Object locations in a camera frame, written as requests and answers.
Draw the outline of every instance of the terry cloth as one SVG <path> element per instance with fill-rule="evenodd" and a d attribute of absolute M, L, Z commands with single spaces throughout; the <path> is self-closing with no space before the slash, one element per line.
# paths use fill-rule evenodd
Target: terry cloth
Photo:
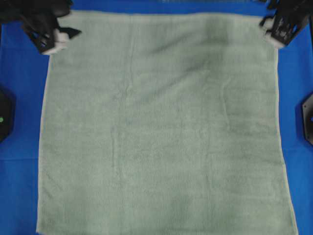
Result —
<path fill-rule="evenodd" d="M 43 235 L 295 235 L 260 19 L 74 12 L 50 58 Z"/>

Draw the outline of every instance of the blue surface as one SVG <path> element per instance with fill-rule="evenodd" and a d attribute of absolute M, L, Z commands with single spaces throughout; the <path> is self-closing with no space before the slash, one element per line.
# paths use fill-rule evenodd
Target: blue surface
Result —
<path fill-rule="evenodd" d="M 185 14 L 227 12 L 264 16 L 260 3 L 76 0 L 74 9 L 115 13 Z M 16 95 L 15 126 L 0 144 L 0 234 L 34 235 L 37 217 L 37 158 L 48 57 L 39 55 L 18 23 L 4 25 L 0 86 Z M 313 146 L 305 142 L 300 103 L 313 92 L 308 27 L 279 53 L 280 129 L 291 198 L 300 235 L 313 234 Z"/>

